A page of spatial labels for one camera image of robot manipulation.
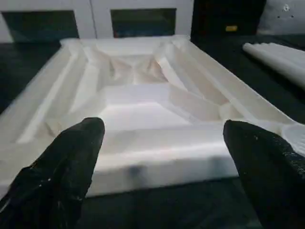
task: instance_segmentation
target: white styrofoam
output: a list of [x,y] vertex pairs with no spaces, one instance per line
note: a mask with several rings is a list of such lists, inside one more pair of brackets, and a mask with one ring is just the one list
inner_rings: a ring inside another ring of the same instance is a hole
[[0,116],[0,195],[64,129],[104,120],[89,196],[237,176],[227,119],[295,123],[183,36],[65,40]]

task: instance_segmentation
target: white tube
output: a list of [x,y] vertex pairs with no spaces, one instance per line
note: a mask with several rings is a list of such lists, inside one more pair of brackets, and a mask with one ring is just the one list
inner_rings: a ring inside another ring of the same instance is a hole
[[253,57],[259,59],[287,79],[299,85],[305,90],[305,69],[284,58],[275,56],[262,48],[253,46],[249,43],[244,44],[243,50]]

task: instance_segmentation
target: dark surface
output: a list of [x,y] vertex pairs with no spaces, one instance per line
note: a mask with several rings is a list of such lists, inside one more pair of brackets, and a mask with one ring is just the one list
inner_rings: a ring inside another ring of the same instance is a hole
[[[305,122],[305,94],[242,52],[245,42],[305,47],[305,36],[200,38],[194,42],[279,109]],[[0,45],[3,110],[59,44]],[[238,178],[87,199],[80,228],[260,228]]]
[[59,48],[58,42],[0,44],[0,113]]
[[305,158],[281,136],[245,122],[227,121],[224,141],[264,228],[303,229]]

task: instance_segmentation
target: yellow label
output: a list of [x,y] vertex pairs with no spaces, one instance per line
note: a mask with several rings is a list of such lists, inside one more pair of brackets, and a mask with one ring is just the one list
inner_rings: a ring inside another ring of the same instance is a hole
[[225,31],[226,31],[226,32],[235,32],[235,31],[237,31],[237,25],[228,25],[228,26],[225,28]]

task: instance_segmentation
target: white cabinet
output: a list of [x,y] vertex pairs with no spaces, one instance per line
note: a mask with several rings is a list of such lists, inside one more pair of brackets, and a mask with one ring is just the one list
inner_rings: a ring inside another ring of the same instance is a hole
[[96,38],[90,0],[6,0],[0,1],[0,42],[13,42],[4,12],[57,10],[73,11],[80,38]]
[[[22,32],[27,30],[27,27],[23,25],[26,23],[26,20],[19,19],[19,22],[15,22],[16,20],[11,16],[10,18],[14,21],[14,24],[19,26],[17,31],[15,31],[14,28],[12,29],[8,23],[6,14],[42,11],[55,13],[63,11],[73,12],[73,25],[76,24],[77,27],[74,30],[77,31],[81,39],[113,36],[120,37],[115,32],[116,28],[114,27],[116,21],[113,20],[115,18],[112,17],[113,14],[119,15],[121,18],[120,23],[117,23],[119,24],[117,27],[120,28],[122,27],[122,24],[126,24],[127,21],[130,23],[128,26],[132,28],[131,30],[141,30],[141,28],[144,28],[143,30],[146,31],[157,31],[155,35],[159,36],[172,34],[190,35],[193,1],[194,0],[0,0],[0,42],[13,42],[16,40],[16,34],[22,36]],[[121,11],[123,10],[127,10],[128,13],[121,14]],[[162,11],[162,13],[158,15],[155,14],[156,11]],[[61,24],[61,21],[58,18],[60,17],[57,17],[56,21]],[[49,19],[48,23],[51,27],[55,24],[52,19]],[[163,33],[163,31],[158,31],[167,29],[170,32],[167,31],[166,33]],[[59,28],[58,32],[62,32],[63,30],[63,28]],[[45,36],[52,36],[54,33],[56,33],[56,30],[55,32],[47,31]],[[124,34],[124,36],[142,35],[152,36],[154,34],[147,34],[145,31],[138,34]]]
[[111,12],[127,9],[175,9],[175,34],[191,34],[193,0],[91,0],[91,2],[98,38],[113,37]]

